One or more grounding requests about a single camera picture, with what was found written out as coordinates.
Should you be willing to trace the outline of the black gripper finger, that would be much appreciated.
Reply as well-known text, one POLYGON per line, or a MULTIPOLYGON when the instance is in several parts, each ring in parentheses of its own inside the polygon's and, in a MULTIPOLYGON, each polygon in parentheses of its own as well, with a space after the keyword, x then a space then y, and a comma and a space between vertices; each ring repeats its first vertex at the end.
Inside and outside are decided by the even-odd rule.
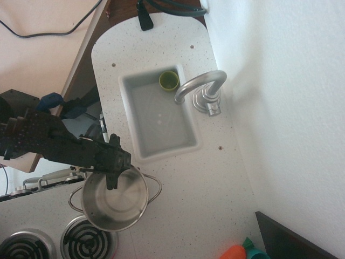
POLYGON ((113 190, 113 189, 118 188, 119 176, 120 174, 118 172, 106 174, 106 187, 108 190, 113 190))

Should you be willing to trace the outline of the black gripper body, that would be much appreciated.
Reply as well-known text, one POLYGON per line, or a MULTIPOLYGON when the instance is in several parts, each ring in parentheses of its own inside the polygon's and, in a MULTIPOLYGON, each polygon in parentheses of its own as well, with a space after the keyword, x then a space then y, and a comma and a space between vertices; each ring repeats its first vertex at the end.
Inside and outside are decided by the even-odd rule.
POLYGON ((96 171, 121 174, 131 168, 131 154, 122 149, 119 136, 112 133, 109 142, 94 142, 98 148, 93 165, 96 171))

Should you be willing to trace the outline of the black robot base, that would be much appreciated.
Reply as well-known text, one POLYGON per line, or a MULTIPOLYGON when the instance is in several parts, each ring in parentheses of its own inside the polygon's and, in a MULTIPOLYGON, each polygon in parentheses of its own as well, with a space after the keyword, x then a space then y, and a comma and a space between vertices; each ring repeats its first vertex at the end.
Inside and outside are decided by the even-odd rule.
POLYGON ((17 90, 1 93, 1 122, 9 118, 24 117, 28 108, 35 109, 39 98, 17 90))

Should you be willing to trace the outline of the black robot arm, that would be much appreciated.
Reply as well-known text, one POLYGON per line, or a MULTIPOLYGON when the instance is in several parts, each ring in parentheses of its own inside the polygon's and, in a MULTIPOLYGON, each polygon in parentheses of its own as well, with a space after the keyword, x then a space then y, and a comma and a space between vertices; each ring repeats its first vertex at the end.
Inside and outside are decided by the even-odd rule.
POLYGON ((121 173, 131 168, 131 154, 121 148, 116 134, 110 135, 109 142, 76 138, 59 117, 32 109, 1 124, 1 156, 10 160, 23 152, 104 174, 109 190, 116 189, 121 173))

